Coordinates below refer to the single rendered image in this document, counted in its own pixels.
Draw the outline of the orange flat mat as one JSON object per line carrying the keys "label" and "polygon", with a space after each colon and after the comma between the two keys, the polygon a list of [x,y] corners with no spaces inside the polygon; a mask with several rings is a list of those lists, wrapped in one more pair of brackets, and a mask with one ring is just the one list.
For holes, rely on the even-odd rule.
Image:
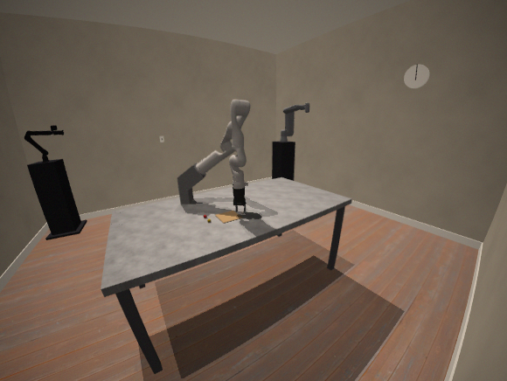
{"label": "orange flat mat", "polygon": [[220,214],[215,215],[220,221],[223,223],[227,223],[230,221],[234,221],[236,219],[242,218],[238,213],[235,211],[227,211]]}

